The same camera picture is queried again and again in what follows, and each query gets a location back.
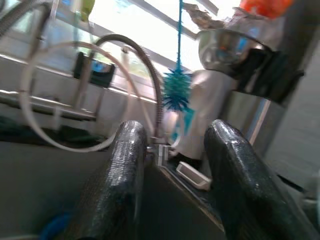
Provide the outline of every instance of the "window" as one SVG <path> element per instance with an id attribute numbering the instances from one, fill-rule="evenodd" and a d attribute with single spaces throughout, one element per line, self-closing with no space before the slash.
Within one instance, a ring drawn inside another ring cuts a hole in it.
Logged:
<path id="1" fill-rule="evenodd" d="M 79 5 L 77 1 L 79 0 L 60 0 L 56 21 L 51 24 L 53 27 L 50 29 L 50 34 L 46 35 L 46 38 L 50 39 L 51 44 L 69 42 L 75 39 L 75 16 L 71 10 L 74 10 Z M 240 1 L 185 0 L 186 3 L 197 4 L 201 11 L 209 12 L 214 19 L 225 19 L 232 16 L 234 12 L 232 7 L 238 6 Z M 19 0 L 7 0 L 7 2 L 6 9 L 8 10 L 16 5 Z M 28 12 L 13 28 L 12 32 L 19 34 L 10 34 L 9 36 L 10 38 L 14 38 L 14 46 L 10 46 L 9 49 L 10 51 L 13 50 L 16 57 L 20 52 L 28 52 L 27 48 L 29 46 L 15 46 L 18 39 L 24 41 L 24 44 L 30 43 L 34 26 L 37 26 L 35 22 L 39 19 L 37 12 Z M 163 75 L 169 72 L 168 69 L 173 69 L 176 66 L 178 18 L 178 0 L 95 0 L 95 5 L 89 19 L 95 23 L 93 30 L 94 41 L 98 37 L 112 32 L 127 36 L 146 49 L 153 60 L 154 66 Z M 195 40 L 199 28 L 192 22 L 186 11 L 182 12 L 182 25 L 184 27 L 181 39 L 182 65 L 185 69 L 191 71 L 202 69 L 203 67 L 198 56 L 198 44 Z M 80 22 L 78 27 L 78 39 L 90 43 L 92 40 L 88 33 L 88 24 Z M 28 41 L 23 40 L 22 35 L 28 36 Z M 101 47 L 121 60 L 121 44 L 108 42 Z M 90 50 L 72 47 L 60 49 L 48 56 L 42 64 L 59 71 L 71 73 L 78 51 L 88 54 Z M 96 54 L 95 58 L 101 62 L 110 63 L 110 60 L 101 54 Z M 129 54 L 129 72 L 132 78 L 139 84 L 141 93 L 148 97 L 153 96 L 149 72 L 141 60 L 133 53 Z M 120 73 L 115 78 L 114 84 L 119 88 L 126 88 L 127 85 Z"/>
<path id="2" fill-rule="evenodd" d="M 4 11 L 10 10 L 18 3 L 18 0 L 7 0 L 5 2 Z M 27 12 L 25 16 L 13 26 L 13 30 L 24 34 L 28 33 L 30 31 L 30 23 L 32 22 L 33 16 L 34 14 L 32 12 Z"/>

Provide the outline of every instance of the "hanging brush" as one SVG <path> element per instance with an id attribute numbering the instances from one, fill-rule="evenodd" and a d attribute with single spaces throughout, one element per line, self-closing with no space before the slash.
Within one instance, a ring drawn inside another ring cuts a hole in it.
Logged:
<path id="1" fill-rule="evenodd" d="M 163 106 L 168 110 L 183 112 L 188 106 L 191 78 L 184 73 L 181 66 L 181 34 L 182 34 L 183 1 L 179 0 L 178 53 L 175 70 L 166 73 L 163 85 Z"/>

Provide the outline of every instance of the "orange object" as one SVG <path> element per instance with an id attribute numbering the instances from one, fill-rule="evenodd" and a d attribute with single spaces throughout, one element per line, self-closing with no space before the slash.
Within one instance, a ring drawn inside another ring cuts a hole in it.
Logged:
<path id="1" fill-rule="evenodd" d="M 251 14 L 256 13 L 275 19 L 284 14 L 292 3 L 293 0 L 243 0 L 240 4 L 240 8 Z"/>

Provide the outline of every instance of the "stainless steel sink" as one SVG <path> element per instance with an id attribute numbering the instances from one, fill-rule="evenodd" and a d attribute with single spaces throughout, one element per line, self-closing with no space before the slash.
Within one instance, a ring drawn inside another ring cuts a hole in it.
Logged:
<path id="1" fill-rule="evenodd" d="M 38 235 L 51 218 L 72 210 L 107 155 L 9 142 L 0 142 L 0 152 L 0 240 Z M 224 240 L 208 209 L 190 196 L 169 169 L 147 166 L 139 239 Z"/>

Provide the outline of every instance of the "white container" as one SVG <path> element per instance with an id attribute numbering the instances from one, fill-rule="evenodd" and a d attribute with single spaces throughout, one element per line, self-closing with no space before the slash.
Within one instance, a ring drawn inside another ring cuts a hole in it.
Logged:
<path id="1" fill-rule="evenodd" d="M 184 112 L 184 136 L 176 147 L 177 152 L 191 159 L 201 159 L 206 129 L 219 117 L 228 93 L 235 89 L 236 84 L 232 77 L 222 72 L 200 70 L 194 73 L 189 109 Z M 167 126 L 172 125 L 170 120 L 166 122 Z M 178 137 L 178 128 L 177 122 L 169 143 L 172 144 Z"/>
<path id="2" fill-rule="evenodd" d="M 176 172 L 196 189 L 204 191 L 210 190 L 212 180 L 189 164 L 183 161 L 179 162 Z"/>

